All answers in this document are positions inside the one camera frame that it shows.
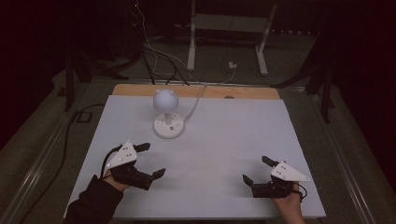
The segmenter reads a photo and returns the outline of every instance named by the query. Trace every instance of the gray floor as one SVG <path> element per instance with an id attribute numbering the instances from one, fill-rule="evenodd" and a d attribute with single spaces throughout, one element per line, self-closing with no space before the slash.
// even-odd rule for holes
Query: gray floor
<path id="1" fill-rule="evenodd" d="M 233 70 L 227 66 L 228 62 L 236 62 L 234 77 L 221 85 L 266 86 L 295 75 L 314 41 L 314 37 L 306 35 L 270 35 L 264 52 L 269 70 L 267 77 L 260 76 L 258 72 L 253 45 L 236 47 L 238 41 L 233 45 L 223 43 L 221 47 L 206 46 L 205 42 L 198 42 L 193 73 L 188 74 L 178 60 L 175 60 L 175 63 L 182 76 L 190 83 L 199 81 L 219 84 L 233 77 Z M 155 38 L 150 43 L 155 49 L 176 56 L 183 62 L 187 61 L 188 41 L 185 38 L 174 40 L 172 44 L 162 41 L 161 38 Z M 153 58 L 149 57 L 149 61 L 153 66 Z M 165 73 L 159 76 L 169 77 L 166 73 L 172 73 L 173 67 L 159 60 L 155 71 Z M 141 62 L 121 74 L 131 77 L 127 82 L 148 82 L 149 79 L 147 69 Z M 332 102 L 335 108 L 330 110 L 331 123 L 326 124 L 318 115 L 318 97 L 303 92 L 306 81 L 306 79 L 301 80 L 286 89 L 279 90 L 289 110 L 327 214 L 324 218 L 308 219 L 306 222 L 395 223 L 393 217 L 396 211 L 395 194 L 381 173 L 339 91 L 336 87 L 332 87 Z M 44 172 L 37 179 L 34 190 L 29 192 L 31 194 L 25 198 L 26 201 L 20 201 L 24 209 L 20 213 L 17 212 L 16 217 L 21 217 L 26 212 L 26 208 L 47 186 L 61 162 L 66 131 L 64 126 L 70 118 L 70 113 L 63 112 L 65 99 L 56 95 L 58 90 L 64 87 L 64 73 L 56 76 L 54 83 L 55 90 L 0 153 L 0 175 L 3 177 L 0 182 L 2 215 L 19 192 L 19 186 L 43 148 L 53 148 L 53 153 L 48 157 L 48 162 L 43 164 Z M 79 84 L 77 100 L 72 110 L 93 104 L 104 104 L 117 83 L 120 82 L 97 76 L 90 84 Z M 71 125 L 64 168 L 24 223 L 62 223 L 64 210 L 102 110 L 101 106 L 93 107 L 90 109 L 93 113 L 90 123 Z M 186 221 L 186 223 L 212 222 L 253 224 L 263 223 L 263 220 Z M 266 220 L 266 222 L 283 223 L 280 219 Z M 111 223 L 131 223 L 131 221 L 113 220 Z M 135 223 L 162 222 L 136 221 Z"/>

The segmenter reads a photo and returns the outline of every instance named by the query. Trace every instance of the dark sleeve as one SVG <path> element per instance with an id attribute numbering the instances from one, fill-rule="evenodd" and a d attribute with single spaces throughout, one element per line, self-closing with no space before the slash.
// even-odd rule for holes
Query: dark sleeve
<path id="1" fill-rule="evenodd" d="M 89 186 L 67 207 L 64 224 L 107 223 L 114 216 L 123 193 L 93 176 Z"/>

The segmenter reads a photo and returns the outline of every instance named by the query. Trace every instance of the person's right hand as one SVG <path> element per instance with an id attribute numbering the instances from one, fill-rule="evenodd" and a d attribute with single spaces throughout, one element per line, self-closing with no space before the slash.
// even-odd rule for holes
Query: person's right hand
<path id="1" fill-rule="evenodd" d="M 293 190 L 298 191 L 298 182 L 293 184 Z M 273 198 L 277 210 L 288 224 L 304 224 L 304 218 L 301 213 L 301 196 L 298 193 L 291 193 L 286 198 Z"/>

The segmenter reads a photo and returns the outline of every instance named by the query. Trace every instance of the white desk lamp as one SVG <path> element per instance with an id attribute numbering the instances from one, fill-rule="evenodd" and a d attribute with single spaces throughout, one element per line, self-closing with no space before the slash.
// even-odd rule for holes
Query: white desk lamp
<path id="1" fill-rule="evenodd" d="M 169 89 L 157 90 L 153 99 L 154 108 L 162 114 L 154 121 L 154 131 L 161 138 L 176 138 L 184 129 L 184 119 L 172 113 L 178 107 L 177 94 Z"/>

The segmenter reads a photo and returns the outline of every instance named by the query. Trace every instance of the round lamp head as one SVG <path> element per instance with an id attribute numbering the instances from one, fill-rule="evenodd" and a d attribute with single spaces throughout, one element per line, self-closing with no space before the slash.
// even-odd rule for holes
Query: round lamp head
<path id="1" fill-rule="evenodd" d="M 169 89 L 157 90 L 153 100 L 154 108 L 163 113 L 170 113 L 178 107 L 177 94 Z"/>

